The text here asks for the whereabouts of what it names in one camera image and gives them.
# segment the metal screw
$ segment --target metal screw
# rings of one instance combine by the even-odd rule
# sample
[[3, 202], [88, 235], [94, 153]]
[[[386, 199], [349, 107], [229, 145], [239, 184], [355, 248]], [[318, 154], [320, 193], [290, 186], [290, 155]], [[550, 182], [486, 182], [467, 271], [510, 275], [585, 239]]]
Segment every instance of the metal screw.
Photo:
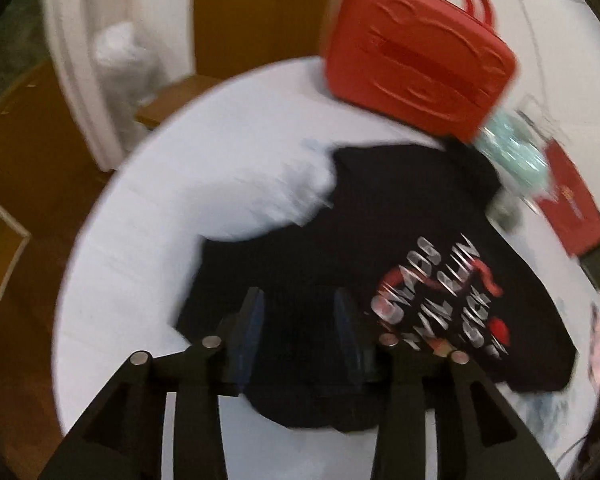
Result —
[[131, 361], [131, 364], [133, 365], [143, 365], [145, 362], [147, 362], [149, 360], [149, 354], [147, 352], [134, 352], [133, 354], [131, 354], [131, 357], [129, 358], [129, 360]]
[[384, 346], [396, 346], [400, 340], [395, 334], [385, 333], [380, 336], [379, 341]]
[[218, 348], [222, 344], [222, 339], [217, 335], [208, 335], [202, 340], [202, 346], [205, 348]]
[[465, 365], [469, 362], [469, 356], [466, 352], [455, 351], [451, 354], [451, 360], [459, 365]]

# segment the black t-shirt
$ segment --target black t-shirt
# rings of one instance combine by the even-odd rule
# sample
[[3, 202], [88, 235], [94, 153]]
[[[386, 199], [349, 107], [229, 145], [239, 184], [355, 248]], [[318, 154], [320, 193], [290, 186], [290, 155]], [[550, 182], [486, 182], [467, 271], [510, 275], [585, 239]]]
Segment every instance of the black t-shirt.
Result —
[[[304, 399], [314, 408], [312, 399], [330, 397], [321, 389], [326, 378], [344, 377], [338, 349], [319, 343], [336, 340], [330, 298], [341, 286], [369, 322], [414, 351], [447, 340], [513, 390], [564, 388], [576, 355], [571, 339], [542, 283], [484, 213], [500, 188], [496, 172], [471, 147], [447, 139], [445, 148], [336, 150], [332, 207], [307, 225], [241, 242], [204, 242], [177, 329], [189, 340], [208, 335], [240, 308], [249, 286], [267, 292], [252, 383], [266, 385], [268, 394], [259, 397], [255, 386], [256, 394], [246, 394], [261, 413], [288, 426], [337, 426], [331, 415], [320, 418], [323, 408], [312, 418], [311, 410], [290, 416], [285, 406]], [[286, 400], [274, 391], [282, 383], [296, 388]], [[351, 402], [366, 402], [362, 411], [369, 414], [380, 401], [368, 394]], [[363, 416], [362, 426], [374, 417]]]

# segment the dark green surface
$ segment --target dark green surface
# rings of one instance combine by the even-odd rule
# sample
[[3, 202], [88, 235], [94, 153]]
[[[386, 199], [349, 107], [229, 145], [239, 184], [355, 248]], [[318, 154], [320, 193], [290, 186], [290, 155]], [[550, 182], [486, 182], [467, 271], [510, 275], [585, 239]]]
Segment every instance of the dark green surface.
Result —
[[12, 0], [0, 17], [0, 96], [48, 57], [40, 0]]

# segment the white round table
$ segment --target white round table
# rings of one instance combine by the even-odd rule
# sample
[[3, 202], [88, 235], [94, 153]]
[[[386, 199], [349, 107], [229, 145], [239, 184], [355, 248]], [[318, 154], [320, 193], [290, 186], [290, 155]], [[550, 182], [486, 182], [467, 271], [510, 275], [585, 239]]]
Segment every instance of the white round table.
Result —
[[[248, 238], [275, 225], [258, 213], [262, 186], [254, 182], [284, 179], [306, 161], [320, 166], [326, 155], [315, 146], [379, 142], [436, 146], [407, 126], [335, 101], [315, 58], [231, 79], [151, 135], [98, 200], [64, 277], [53, 350], [62, 430], [134, 351], [160, 356], [186, 348], [171, 323], [198, 265], [200, 237]], [[551, 435], [532, 429], [555, 461], [587, 431], [595, 407], [587, 379], [588, 322], [589, 305], [600, 305], [600, 298], [543, 216], [525, 208], [522, 229], [507, 240], [556, 301], [580, 354], [565, 392], [527, 399], [506, 392], [529, 425], [551, 408], [558, 418]], [[173, 423], [173, 403], [170, 397], [167, 424]], [[241, 397], [221, 397], [220, 414], [232, 480], [370, 477], [375, 431], [287, 430]], [[172, 445], [167, 435], [167, 456]], [[561, 462], [562, 474], [570, 463], [570, 457]], [[168, 461], [163, 468], [170, 478]]]

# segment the black cable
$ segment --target black cable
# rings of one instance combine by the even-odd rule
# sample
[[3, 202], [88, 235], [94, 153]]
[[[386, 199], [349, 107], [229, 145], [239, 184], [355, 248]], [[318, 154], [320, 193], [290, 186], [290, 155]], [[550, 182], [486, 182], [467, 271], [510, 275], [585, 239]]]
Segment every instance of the black cable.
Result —
[[561, 455], [558, 457], [558, 460], [556, 460], [556, 461], [555, 461], [555, 464], [554, 464], [554, 469], [558, 469], [558, 466], [560, 465], [560, 462], [562, 461], [562, 459], [563, 459], [564, 457], [566, 457], [566, 456], [568, 455], [568, 453], [569, 453], [571, 450], [573, 450], [573, 448], [574, 448], [574, 447], [576, 447], [576, 446], [577, 446], [579, 443], [581, 443], [583, 440], [585, 440], [585, 439], [586, 439], [588, 436], [589, 436], [589, 435], [588, 435], [588, 434], [586, 434], [586, 435], [584, 435], [583, 437], [581, 437], [581, 438], [579, 438], [578, 440], [576, 440], [576, 442], [574, 442], [573, 444], [571, 444], [571, 445], [568, 447], [567, 451], [565, 451], [564, 453], [562, 453], [562, 454], [561, 454]]

